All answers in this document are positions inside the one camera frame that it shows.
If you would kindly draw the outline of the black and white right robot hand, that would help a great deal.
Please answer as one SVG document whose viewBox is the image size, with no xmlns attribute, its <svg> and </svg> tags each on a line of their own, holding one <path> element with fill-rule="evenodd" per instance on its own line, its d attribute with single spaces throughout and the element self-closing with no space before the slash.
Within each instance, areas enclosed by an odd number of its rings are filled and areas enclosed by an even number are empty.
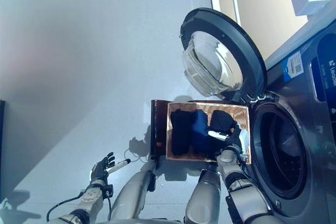
<svg viewBox="0 0 336 224">
<path fill-rule="evenodd" d="M 220 150 L 233 145 L 237 146 L 238 150 L 241 151 L 242 147 L 239 139 L 241 131 L 242 130 L 238 124 L 225 132 L 209 130 L 207 134 L 211 141 L 213 151 L 219 152 Z"/>
</svg>

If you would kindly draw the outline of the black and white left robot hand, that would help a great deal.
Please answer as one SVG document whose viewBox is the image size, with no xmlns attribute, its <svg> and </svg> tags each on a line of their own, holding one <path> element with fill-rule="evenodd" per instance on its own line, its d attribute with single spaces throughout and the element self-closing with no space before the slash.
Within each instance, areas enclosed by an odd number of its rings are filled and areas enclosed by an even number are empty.
<svg viewBox="0 0 336 224">
<path fill-rule="evenodd" d="M 97 181 L 103 181 L 103 184 L 108 183 L 108 176 L 121 168 L 131 163 L 129 158 L 118 163 L 115 162 L 114 152 L 108 153 L 101 161 L 94 164 L 90 173 L 90 184 L 96 184 Z"/>
</svg>

